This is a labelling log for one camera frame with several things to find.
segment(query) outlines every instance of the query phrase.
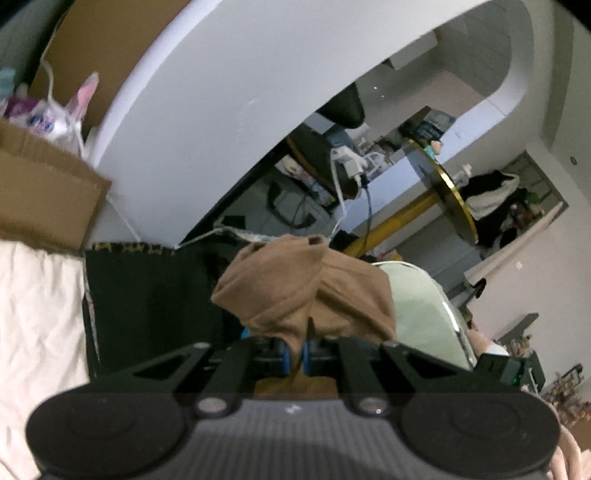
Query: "gold table leg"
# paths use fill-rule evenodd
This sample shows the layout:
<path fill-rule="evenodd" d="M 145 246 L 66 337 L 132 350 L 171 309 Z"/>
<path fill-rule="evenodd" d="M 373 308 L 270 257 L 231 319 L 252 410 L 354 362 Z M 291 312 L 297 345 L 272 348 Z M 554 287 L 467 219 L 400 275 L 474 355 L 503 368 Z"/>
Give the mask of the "gold table leg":
<path fill-rule="evenodd" d="M 373 250 L 384 240 L 419 218 L 423 213 L 429 210 L 429 208 L 438 204 L 439 201 L 439 195 L 437 195 L 435 190 L 426 191 L 406 205 L 406 207 L 400 209 L 390 218 L 371 230 L 366 242 L 365 237 L 363 236 L 350 244 L 343 253 L 350 257 L 360 257 L 368 251 Z"/>

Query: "white bed sheet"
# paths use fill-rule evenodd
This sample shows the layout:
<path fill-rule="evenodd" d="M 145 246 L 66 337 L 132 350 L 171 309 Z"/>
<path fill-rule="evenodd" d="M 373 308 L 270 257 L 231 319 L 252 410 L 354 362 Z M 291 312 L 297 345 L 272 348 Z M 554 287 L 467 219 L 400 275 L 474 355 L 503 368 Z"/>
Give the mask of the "white bed sheet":
<path fill-rule="evenodd" d="M 88 382 L 82 260 L 0 241 L 0 479 L 37 467 L 24 427 L 43 400 Z"/>

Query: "brown fabric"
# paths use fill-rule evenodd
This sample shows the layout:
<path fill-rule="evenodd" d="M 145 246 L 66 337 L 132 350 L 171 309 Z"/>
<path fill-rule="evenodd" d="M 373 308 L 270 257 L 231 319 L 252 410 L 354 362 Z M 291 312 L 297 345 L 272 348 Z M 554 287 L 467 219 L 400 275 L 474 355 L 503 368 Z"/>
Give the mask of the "brown fabric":
<path fill-rule="evenodd" d="M 376 343 L 395 338 L 388 276 L 329 249 L 319 236 L 250 244 L 219 280 L 212 302 L 253 335 L 281 338 L 294 358 L 307 339 L 309 319 L 317 337 L 358 336 Z M 255 395 L 331 398 L 337 389 L 334 379 L 309 378 L 296 369 L 289 378 L 258 382 Z"/>

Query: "box on shelf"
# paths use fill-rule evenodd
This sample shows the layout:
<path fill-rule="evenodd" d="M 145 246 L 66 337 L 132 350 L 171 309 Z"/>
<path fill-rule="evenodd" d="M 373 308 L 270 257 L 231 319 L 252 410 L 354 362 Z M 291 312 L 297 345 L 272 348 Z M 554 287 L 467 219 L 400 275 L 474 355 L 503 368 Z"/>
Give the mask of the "box on shelf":
<path fill-rule="evenodd" d="M 0 120 L 0 238 L 77 251 L 110 186 L 81 158 Z"/>

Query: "light green chair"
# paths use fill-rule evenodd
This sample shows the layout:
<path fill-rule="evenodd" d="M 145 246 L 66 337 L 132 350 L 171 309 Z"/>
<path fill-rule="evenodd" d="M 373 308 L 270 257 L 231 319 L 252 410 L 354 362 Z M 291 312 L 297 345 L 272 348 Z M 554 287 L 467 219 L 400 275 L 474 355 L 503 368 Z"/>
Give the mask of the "light green chair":
<path fill-rule="evenodd" d="M 468 326 L 439 284 L 406 262 L 375 265 L 390 280 L 397 340 L 452 365 L 473 369 L 476 356 L 465 334 Z"/>

